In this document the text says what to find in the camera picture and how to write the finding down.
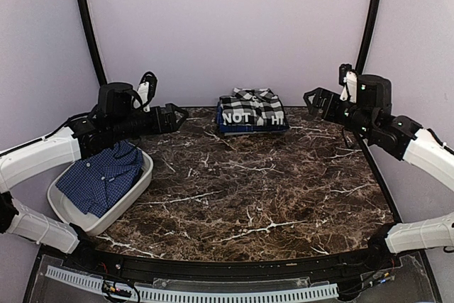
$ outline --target stack of folded clothes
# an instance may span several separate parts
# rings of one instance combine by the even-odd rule
[[[142,152],[121,141],[75,162],[55,185],[83,214],[101,218],[140,179],[142,164]]]
[[[232,96],[219,97],[216,122],[225,135],[289,129],[282,103],[270,89],[235,88]]]

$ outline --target blue shirt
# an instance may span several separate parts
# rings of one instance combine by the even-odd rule
[[[133,186],[142,164],[142,152],[121,141],[75,162],[56,186],[83,214],[101,218]]]

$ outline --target brown marble surface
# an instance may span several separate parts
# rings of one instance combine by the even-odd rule
[[[180,131],[139,143],[154,160],[152,182],[94,237],[99,249],[172,260],[292,259],[365,248],[392,221],[340,126],[288,108],[286,133],[224,138],[215,109],[189,112]]]

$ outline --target white laundry basket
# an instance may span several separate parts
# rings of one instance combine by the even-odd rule
[[[81,227],[89,236],[97,236],[103,233],[125,210],[145,191],[151,182],[151,171],[153,170],[153,160],[142,151],[143,154],[143,174],[139,181],[131,188],[117,203],[111,207],[101,218],[94,214],[83,214],[74,204],[64,195],[55,184],[67,168],[49,186],[48,201],[54,212],[64,223],[74,223]]]

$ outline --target robotic arm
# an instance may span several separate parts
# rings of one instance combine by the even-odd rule
[[[0,233],[73,253],[84,238],[81,228],[29,209],[9,191],[36,174],[88,158],[124,139],[177,131],[188,113],[174,104],[150,107],[156,85],[152,72],[142,77],[137,92],[126,83],[104,85],[90,113],[73,116],[56,131],[0,153]]]
[[[391,82],[376,75],[357,75],[351,65],[339,68],[341,94],[317,88],[304,94],[309,113],[338,123],[378,145],[398,160],[415,165],[454,191],[454,151],[431,129],[407,116],[391,115]],[[385,226],[390,253],[454,246],[454,213],[412,224]]]

